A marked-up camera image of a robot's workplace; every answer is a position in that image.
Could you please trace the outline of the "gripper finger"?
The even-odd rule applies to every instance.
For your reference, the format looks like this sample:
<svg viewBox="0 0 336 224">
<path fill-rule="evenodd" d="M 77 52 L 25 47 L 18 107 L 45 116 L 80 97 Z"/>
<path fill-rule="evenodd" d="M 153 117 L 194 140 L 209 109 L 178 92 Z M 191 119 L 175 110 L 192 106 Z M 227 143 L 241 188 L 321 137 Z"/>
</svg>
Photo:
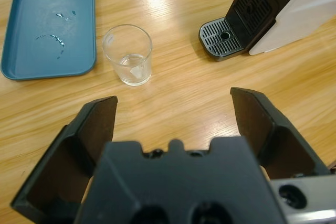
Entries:
<svg viewBox="0 0 336 224">
<path fill-rule="evenodd" d="M 270 179 L 329 175 L 331 172 L 295 126 L 261 92 L 232 87 L 239 133 Z"/>
<path fill-rule="evenodd" d="M 112 140 L 116 96 L 86 103 L 29 174 L 11 208 L 33 223 L 73 223 L 105 144 Z"/>
</svg>

